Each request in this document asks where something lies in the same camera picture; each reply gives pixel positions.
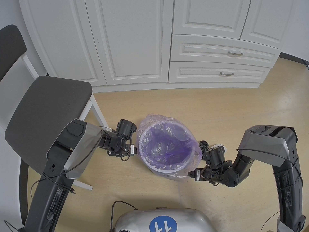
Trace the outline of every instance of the blue circular logo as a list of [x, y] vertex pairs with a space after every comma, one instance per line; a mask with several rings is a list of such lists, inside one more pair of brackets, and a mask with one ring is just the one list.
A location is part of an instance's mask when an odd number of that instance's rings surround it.
[[159, 216], [154, 218], [149, 224], [150, 232], [176, 232], [176, 221], [168, 216]]

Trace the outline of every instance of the chair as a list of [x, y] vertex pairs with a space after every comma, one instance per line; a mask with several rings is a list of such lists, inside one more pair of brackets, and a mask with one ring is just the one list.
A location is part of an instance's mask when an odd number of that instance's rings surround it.
[[[0, 30], [0, 81], [18, 58], [23, 60], [35, 79], [6, 128], [5, 139], [23, 161], [41, 174], [47, 162], [47, 151], [69, 122], [75, 118], [84, 120], [91, 109], [101, 126], [108, 125], [92, 94], [90, 83], [38, 76], [26, 50], [23, 37], [15, 25]], [[92, 189], [77, 181], [74, 184]]]

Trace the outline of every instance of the drawer handle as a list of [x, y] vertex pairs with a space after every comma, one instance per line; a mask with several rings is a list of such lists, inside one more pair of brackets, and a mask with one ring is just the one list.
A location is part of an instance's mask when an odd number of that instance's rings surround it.
[[234, 72], [232, 72], [232, 74], [224, 74], [224, 73], [220, 72], [220, 75], [227, 75], [227, 76], [231, 76], [231, 75], [234, 75]]
[[242, 56], [243, 55], [243, 53], [234, 53], [234, 52], [231, 52], [231, 51], [228, 51], [228, 54], [235, 55], [235, 56]]

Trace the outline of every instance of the black baseboard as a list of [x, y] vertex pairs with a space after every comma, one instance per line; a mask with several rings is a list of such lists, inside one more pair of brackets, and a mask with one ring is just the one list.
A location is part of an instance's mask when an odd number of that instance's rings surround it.
[[28, 216], [28, 164], [23, 160], [20, 161], [19, 171], [19, 207], [21, 221], [25, 225]]
[[280, 55], [279, 55], [280, 58], [285, 58], [285, 59], [288, 59], [288, 60], [291, 60], [291, 61], [294, 61], [294, 62], [297, 62], [297, 63], [301, 63], [301, 64], [304, 64], [308, 67], [309, 65], [309, 62], [306, 61], [306, 60], [303, 60], [301, 58], [298, 58], [298, 57], [295, 57], [295, 56], [292, 56], [290, 54], [287, 54], [287, 53], [284, 53], [284, 52], [281, 52]]

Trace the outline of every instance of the trash bag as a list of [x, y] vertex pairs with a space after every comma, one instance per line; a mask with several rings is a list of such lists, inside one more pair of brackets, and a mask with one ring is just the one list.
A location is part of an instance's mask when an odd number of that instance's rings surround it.
[[195, 137], [175, 118], [149, 114], [137, 130], [137, 154], [156, 175], [186, 181], [202, 159]]

